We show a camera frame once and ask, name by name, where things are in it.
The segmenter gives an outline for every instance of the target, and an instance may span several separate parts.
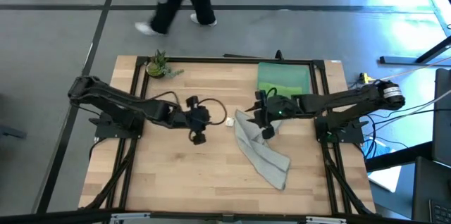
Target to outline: gray cloth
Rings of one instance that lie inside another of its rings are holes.
[[[257,172],[277,189],[285,189],[290,167],[290,159],[269,148],[267,141],[261,136],[262,129],[247,121],[250,119],[242,111],[235,112],[235,137],[238,146]],[[281,121],[272,122],[277,130]]]

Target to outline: person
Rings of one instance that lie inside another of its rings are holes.
[[[138,31],[145,35],[165,35],[180,9],[183,0],[159,0],[155,14],[145,23],[135,23]],[[190,18],[194,23],[215,26],[218,22],[210,0],[191,0],[196,13]]]

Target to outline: concrete floor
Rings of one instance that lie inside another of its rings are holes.
[[[156,0],[113,0],[113,5],[154,5]],[[428,0],[212,0],[215,5],[429,6]],[[0,0],[0,4],[103,4],[105,0]],[[28,133],[0,140],[0,216],[32,211],[68,109],[66,93],[80,74],[100,11],[0,11],[0,124]],[[224,53],[343,61],[348,82],[360,72],[384,77],[412,69],[381,66],[379,56],[418,56],[445,38],[433,13],[344,11],[217,11],[219,24],[202,28],[179,12],[167,37],[145,37],[134,22],[151,11],[110,11],[91,75],[111,79],[117,55],[222,56]],[[433,98],[435,68],[399,77],[406,107]],[[77,117],[49,210],[76,209],[94,126]],[[378,135],[409,146],[427,142],[432,114],[405,118]],[[407,131],[416,127],[417,131]],[[388,144],[400,149],[400,145]],[[386,198],[375,187],[373,196]]]

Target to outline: wooden table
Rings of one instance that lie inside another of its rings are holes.
[[[136,59],[136,56],[118,57],[111,86],[126,92],[130,90]],[[249,108],[255,101],[257,64],[171,65],[175,70],[183,68],[185,72],[172,80],[151,79],[147,98],[169,90],[176,92],[183,103],[192,95],[199,96],[199,100],[213,97],[225,104],[229,116],[233,116],[237,109]],[[347,89],[341,62],[326,61],[326,73],[331,93]],[[141,84],[138,82],[138,89],[141,89]],[[169,96],[167,100],[173,101],[173,97]],[[218,104],[206,102],[205,105],[210,110],[212,121],[221,119],[223,111]],[[187,130],[169,130],[146,121],[137,145],[126,209],[186,213],[331,214],[323,157],[316,141],[313,120],[285,121],[270,142],[272,149],[291,159],[284,191],[274,189],[255,171],[237,145],[234,128],[224,124],[209,126],[205,135],[207,142],[195,146],[188,140]],[[80,206],[90,203],[110,178],[117,146],[117,139],[108,139],[93,151]],[[374,211],[362,153],[352,144],[340,146],[348,183],[365,206]],[[122,182],[119,181],[113,206],[118,205],[121,188]],[[335,193],[339,209],[343,211],[336,181]]]

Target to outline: white sneaker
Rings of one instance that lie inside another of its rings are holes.
[[[162,36],[164,34],[158,33],[157,31],[154,31],[149,23],[135,23],[135,28],[141,32],[144,35],[149,35],[149,36]]]
[[[198,21],[198,19],[197,19],[197,15],[196,15],[195,13],[193,13],[192,15],[190,15],[190,18],[191,18],[192,22],[197,23],[197,24],[200,24],[199,21]],[[218,21],[217,21],[217,20],[215,20],[214,23],[210,23],[209,26],[210,26],[210,27],[213,27],[213,26],[216,26],[216,24],[218,24]]]

